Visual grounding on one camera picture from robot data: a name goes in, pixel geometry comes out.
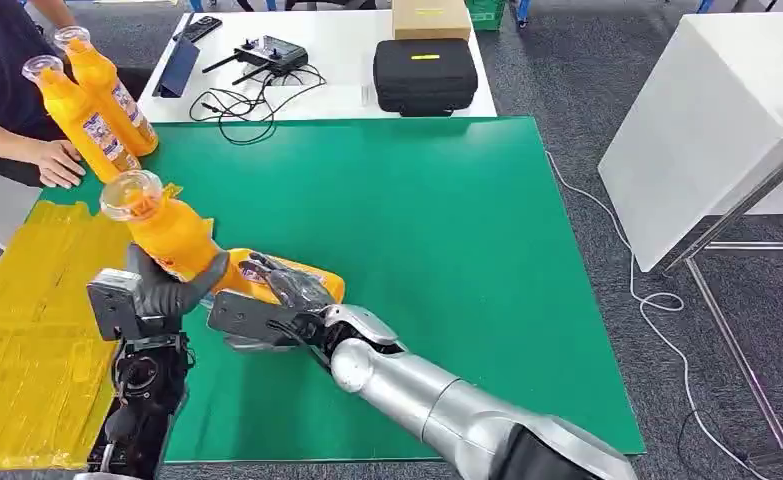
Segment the robot left hand grey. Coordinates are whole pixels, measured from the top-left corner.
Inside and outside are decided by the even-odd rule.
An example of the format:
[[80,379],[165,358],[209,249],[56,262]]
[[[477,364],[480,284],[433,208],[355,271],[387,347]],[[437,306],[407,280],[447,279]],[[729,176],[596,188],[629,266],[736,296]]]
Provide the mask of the robot left hand grey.
[[183,282],[166,272],[139,245],[130,243],[126,268],[141,278],[134,294],[136,314],[151,327],[161,322],[164,333],[180,332],[184,315],[223,279],[228,265],[229,254],[219,250],[201,273]]

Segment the robot right hand grey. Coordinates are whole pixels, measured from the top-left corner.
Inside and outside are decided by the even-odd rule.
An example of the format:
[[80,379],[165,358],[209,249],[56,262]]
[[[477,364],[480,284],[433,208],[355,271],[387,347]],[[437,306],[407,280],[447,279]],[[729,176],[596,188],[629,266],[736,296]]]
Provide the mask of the robot right hand grey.
[[262,280],[273,297],[279,301],[278,304],[273,304],[250,297],[247,302],[251,309],[270,313],[290,308],[300,312],[318,313],[336,303],[317,277],[287,266],[272,256],[252,252],[247,259],[237,263],[237,268],[247,280]]

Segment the person's right hand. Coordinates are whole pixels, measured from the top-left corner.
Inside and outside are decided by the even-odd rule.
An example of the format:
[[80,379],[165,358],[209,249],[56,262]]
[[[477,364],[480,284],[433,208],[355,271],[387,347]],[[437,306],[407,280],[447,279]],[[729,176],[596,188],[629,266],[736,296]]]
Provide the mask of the person's right hand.
[[71,189],[81,184],[85,175],[82,157],[68,140],[35,140],[31,149],[32,163],[45,187]]

